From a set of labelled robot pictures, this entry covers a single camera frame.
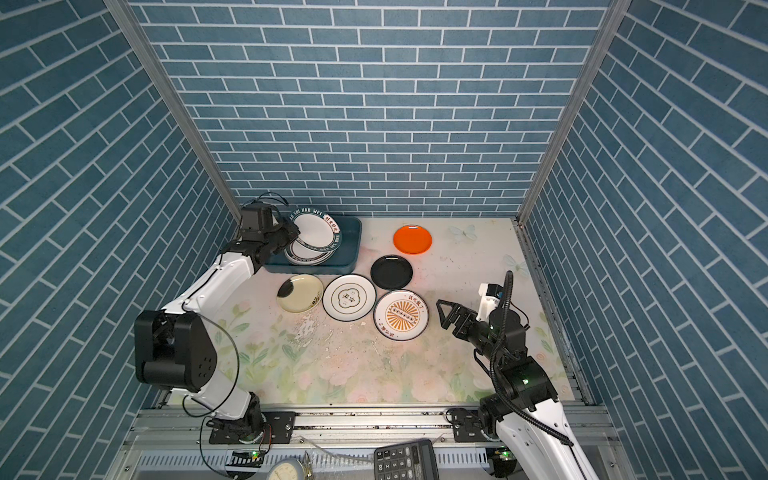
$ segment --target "blue brick wall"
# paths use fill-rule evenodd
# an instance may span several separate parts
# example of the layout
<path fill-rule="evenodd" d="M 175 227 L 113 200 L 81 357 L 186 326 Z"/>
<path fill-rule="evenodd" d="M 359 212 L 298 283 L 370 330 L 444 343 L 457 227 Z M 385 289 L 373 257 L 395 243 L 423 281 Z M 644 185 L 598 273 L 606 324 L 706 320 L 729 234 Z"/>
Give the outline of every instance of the blue brick wall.
<path fill-rule="evenodd" d="M 768 4 L 634 0 L 528 225 L 642 478 L 766 478 Z"/>
<path fill-rule="evenodd" d="M 101 0 L 0 2 L 0 478 L 104 475 L 230 215 Z"/>
<path fill-rule="evenodd" d="M 240 199 L 477 217 L 517 212 L 609 1 L 256 3 L 131 3 Z"/>

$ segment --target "floral tablecloth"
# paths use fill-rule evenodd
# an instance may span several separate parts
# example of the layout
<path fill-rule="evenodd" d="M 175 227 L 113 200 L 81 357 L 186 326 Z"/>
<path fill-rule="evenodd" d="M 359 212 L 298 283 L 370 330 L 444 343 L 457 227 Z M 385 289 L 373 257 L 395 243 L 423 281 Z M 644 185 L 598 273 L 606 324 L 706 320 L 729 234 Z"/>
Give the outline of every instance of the floral tablecloth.
<path fill-rule="evenodd" d="M 407 342 L 387 339 L 376 329 L 372 313 L 344 323 L 330 318 L 322 305 L 300 314 L 284 312 L 275 295 L 290 275 L 262 269 L 214 317 L 236 339 L 240 388 L 255 392 L 263 404 L 475 402 L 492 391 L 490 379 L 472 359 L 472 345 L 440 327 L 435 301 L 476 310 L 480 283 L 501 284 L 506 270 L 512 270 L 512 301 L 531 320 L 529 353 L 560 397 L 573 399 L 510 220 L 364 218 L 355 273 L 369 277 L 374 260 L 398 253 L 392 235 L 411 223 L 425 227 L 433 238 L 428 252 L 408 256 L 414 276 L 406 289 L 429 305 L 429 324 L 421 336 Z M 334 277 L 319 278 L 328 285 Z M 209 327 L 219 368 L 233 378 L 233 347 Z"/>

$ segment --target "dish tray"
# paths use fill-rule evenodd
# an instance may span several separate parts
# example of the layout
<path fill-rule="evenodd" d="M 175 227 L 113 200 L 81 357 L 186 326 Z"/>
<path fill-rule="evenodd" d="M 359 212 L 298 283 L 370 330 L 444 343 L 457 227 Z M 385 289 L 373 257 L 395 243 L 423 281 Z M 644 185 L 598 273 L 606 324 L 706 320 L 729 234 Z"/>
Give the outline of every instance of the dish tray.
<path fill-rule="evenodd" d="M 355 269 L 357 254 L 360 251 L 360 236 L 362 224 L 357 217 L 345 217 L 339 215 L 333 218 L 341 229 L 341 245 L 333 255 L 320 265 L 293 265 L 280 252 L 272 256 L 264 265 L 264 269 L 270 273 L 308 273 L 310 275 L 346 275 Z"/>

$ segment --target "black plate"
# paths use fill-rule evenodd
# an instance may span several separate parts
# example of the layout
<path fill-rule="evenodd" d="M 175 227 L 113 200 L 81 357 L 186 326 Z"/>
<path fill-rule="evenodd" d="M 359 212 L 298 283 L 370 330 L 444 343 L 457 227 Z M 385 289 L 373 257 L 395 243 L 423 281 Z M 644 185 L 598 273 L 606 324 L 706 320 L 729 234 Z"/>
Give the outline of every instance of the black plate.
<path fill-rule="evenodd" d="M 400 290 L 411 282 L 413 267 L 400 255 L 385 255 L 373 262 L 371 281 L 384 290 Z"/>

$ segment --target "metal corner post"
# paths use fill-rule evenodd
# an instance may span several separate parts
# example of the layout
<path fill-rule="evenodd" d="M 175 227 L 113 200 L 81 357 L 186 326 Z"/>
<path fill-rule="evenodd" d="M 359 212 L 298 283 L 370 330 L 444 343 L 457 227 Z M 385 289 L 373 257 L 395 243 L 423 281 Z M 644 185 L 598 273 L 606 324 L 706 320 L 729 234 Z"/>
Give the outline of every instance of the metal corner post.
<path fill-rule="evenodd" d="M 538 166 L 531 186 L 528 188 L 528 194 L 525 195 L 523 204 L 520 206 L 518 222 L 521 225 L 525 225 L 533 212 L 536 200 L 544 188 L 544 184 L 554 167 L 555 161 L 558 159 L 560 150 L 562 150 L 565 143 L 565 138 L 568 136 L 568 132 L 571 131 L 581 104 L 584 103 L 584 99 L 587 97 L 587 93 L 589 93 L 592 81 L 598 75 L 598 69 L 602 65 L 603 59 L 605 59 L 608 47 L 611 46 L 611 42 L 614 40 L 616 31 L 624 19 L 624 14 L 627 13 L 630 3 L 632 3 L 632 0 L 613 0 L 605 13 L 598 34 L 594 38 L 594 44 L 587 55 L 587 59 L 584 61 L 584 67 L 581 69 L 576 85 L 571 92 L 571 96 L 568 98 L 568 103 L 563 109 L 558 127 L 552 134 L 547 150 L 541 157 L 541 164 Z"/>
<path fill-rule="evenodd" d="M 227 185 L 221 170 L 216 165 L 216 160 L 210 150 L 208 150 L 205 140 L 197 129 L 197 125 L 195 125 L 189 112 L 184 107 L 181 97 L 176 91 L 174 84 L 170 81 L 163 64 L 157 56 L 157 52 L 152 48 L 147 34 L 139 25 L 139 21 L 131 6 L 127 0 L 104 0 L 104 3 L 123 32 L 123 35 L 125 35 L 126 40 L 128 40 L 128 44 L 133 48 L 134 53 L 147 72 L 147 75 L 149 75 L 155 88 L 160 93 L 170 114 L 176 119 L 181 132 L 189 141 L 192 150 L 197 155 L 197 159 L 205 168 L 227 208 L 229 208 L 236 220 L 239 219 L 240 204 L 237 202 L 229 185 Z"/>

